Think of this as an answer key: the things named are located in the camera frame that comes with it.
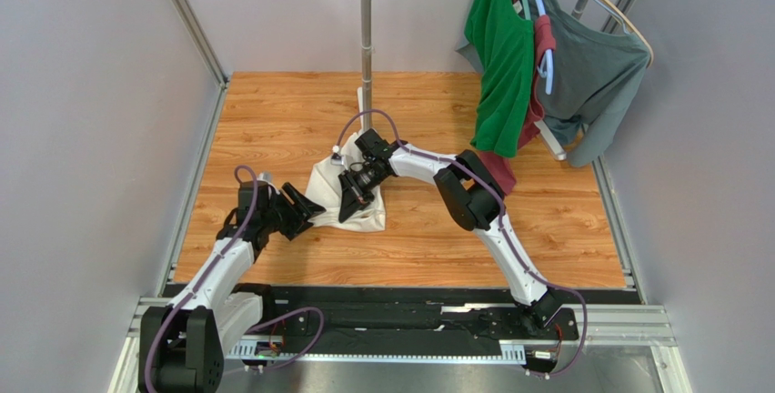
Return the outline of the white cloth napkin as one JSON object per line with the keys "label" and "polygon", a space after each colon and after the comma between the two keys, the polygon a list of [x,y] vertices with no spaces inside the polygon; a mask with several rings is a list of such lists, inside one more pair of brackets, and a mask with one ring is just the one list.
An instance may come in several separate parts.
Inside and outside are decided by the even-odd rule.
{"label": "white cloth napkin", "polygon": [[387,149],[377,132],[363,130],[313,165],[305,195],[324,208],[311,218],[313,226],[364,233],[386,229],[380,185],[392,174],[384,158]]}

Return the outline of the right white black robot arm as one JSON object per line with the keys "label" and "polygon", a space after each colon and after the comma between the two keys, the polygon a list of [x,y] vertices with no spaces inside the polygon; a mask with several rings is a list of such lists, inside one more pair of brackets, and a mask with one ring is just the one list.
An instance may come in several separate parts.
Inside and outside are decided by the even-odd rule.
{"label": "right white black robot arm", "polygon": [[508,282],[515,303],[546,328],[558,314],[557,289],[540,274],[511,225],[505,194],[476,153],[430,152],[397,139],[392,143],[369,129],[355,140],[362,160],[337,176],[341,188],[338,220],[343,223],[376,200],[390,177],[413,178],[437,188],[448,213],[488,249]]}

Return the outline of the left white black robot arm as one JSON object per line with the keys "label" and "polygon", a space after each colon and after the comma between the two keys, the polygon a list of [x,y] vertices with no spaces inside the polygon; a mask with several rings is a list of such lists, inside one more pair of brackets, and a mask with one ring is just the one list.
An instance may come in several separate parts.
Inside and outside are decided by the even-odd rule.
{"label": "left white black robot arm", "polygon": [[264,316],[268,288],[238,280],[272,234],[292,240],[325,208],[291,184],[240,184],[237,206],[216,234],[206,263],[162,307],[141,318],[138,389],[141,392],[215,392],[225,354]]}

